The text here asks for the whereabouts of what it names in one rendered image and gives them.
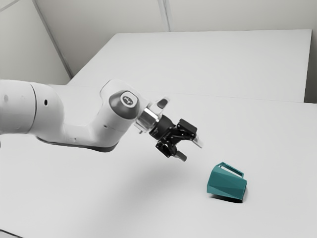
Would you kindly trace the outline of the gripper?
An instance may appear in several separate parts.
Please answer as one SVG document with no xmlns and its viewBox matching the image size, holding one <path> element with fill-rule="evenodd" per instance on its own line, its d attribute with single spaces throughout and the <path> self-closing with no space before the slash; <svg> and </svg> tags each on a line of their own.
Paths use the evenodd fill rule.
<svg viewBox="0 0 317 238">
<path fill-rule="evenodd" d="M 162 116 L 149 134 L 157 141 L 156 148 L 166 157 L 175 157 L 185 162 L 187 156 L 178 151 L 177 144 L 182 140 L 188 140 L 202 148 L 202 141 L 199 139 L 197 131 L 195 126 L 184 119 L 180 119 L 175 125 L 171 119 Z"/>
</svg>

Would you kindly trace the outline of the teal faceted mug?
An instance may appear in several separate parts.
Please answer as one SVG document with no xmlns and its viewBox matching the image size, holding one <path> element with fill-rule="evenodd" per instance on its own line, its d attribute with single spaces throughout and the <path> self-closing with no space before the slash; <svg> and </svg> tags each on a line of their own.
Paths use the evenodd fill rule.
<svg viewBox="0 0 317 238">
<path fill-rule="evenodd" d="M 212 169 L 208 183 L 207 193 L 226 198 L 243 200 L 247 180 L 244 173 L 231 165 L 221 162 Z"/>
</svg>

